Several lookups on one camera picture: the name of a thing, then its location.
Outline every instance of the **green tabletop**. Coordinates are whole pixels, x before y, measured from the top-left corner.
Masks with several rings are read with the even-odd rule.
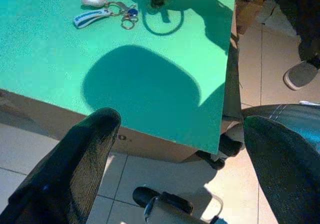
[[[0,89],[216,153],[235,0],[109,1],[137,4],[132,30],[76,29],[81,0],[0,0]]]

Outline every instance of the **white shoe sole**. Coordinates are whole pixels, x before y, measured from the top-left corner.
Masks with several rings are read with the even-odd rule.
[[[294,84],[290,81],[290,79],[289,79],[289,71],[290,71],[290,70],[288,70],[288,71],[283,75],[283,81],[284,81],[284,83],[287,85],[287,87],[290,88],[290,89],[293,90],[293,91],[297,91],[297,90],[300,90],[301,88],[303,88],[303,86],[298,87],[298,86],[294,85]]]

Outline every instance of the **keychain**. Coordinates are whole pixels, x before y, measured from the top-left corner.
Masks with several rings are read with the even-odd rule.
[[[96,21],[97,19],[104,17],[117,17],[123,16],[121,19],[121,27],[126,30],[131,30],[135,27],[136,22],[138,21],[138,10],[136,5],[126,6],[121,1],[107,1],[107,0],[82,0],[83,5],[91,6],[96,8],[104,8],[98,10],[92,10],[85,12],[81,15],[78,15],[74,18],[73,23],[77,28],[84,28],[90,23]],[[116,6],[119,8],[118,13],[110,11],[108,8],[110,6]],[[125,22],[130,22],[131,26],[125,26]]]

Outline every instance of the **gray sneaker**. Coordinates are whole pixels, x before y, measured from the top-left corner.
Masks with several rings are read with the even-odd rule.
[[[297,91],[309,84],[317,75],[318,69],[308,61],[290,68],[283,76],[284,83],[288,88]]]

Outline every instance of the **white keychain tag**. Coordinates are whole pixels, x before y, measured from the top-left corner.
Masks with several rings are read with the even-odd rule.
[[[77,28],[80,29],[88,26],[90,23],[94,22],[97,19],[110,17],[111,14],[112,12],[106,8],[92,10],[76,16],[73,20],[73,23]]]

